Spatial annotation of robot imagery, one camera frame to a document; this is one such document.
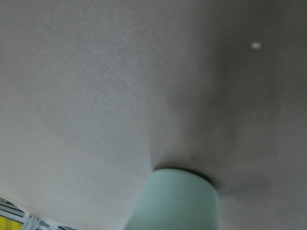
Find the green plastic cup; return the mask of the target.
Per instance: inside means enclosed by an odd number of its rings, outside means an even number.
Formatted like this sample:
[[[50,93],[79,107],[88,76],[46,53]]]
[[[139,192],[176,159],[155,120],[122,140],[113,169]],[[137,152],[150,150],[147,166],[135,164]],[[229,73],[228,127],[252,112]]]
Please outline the green plastic cup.
[[[126,230],[217,230],[218,194],[206,179],[160,169],[146,182]]]

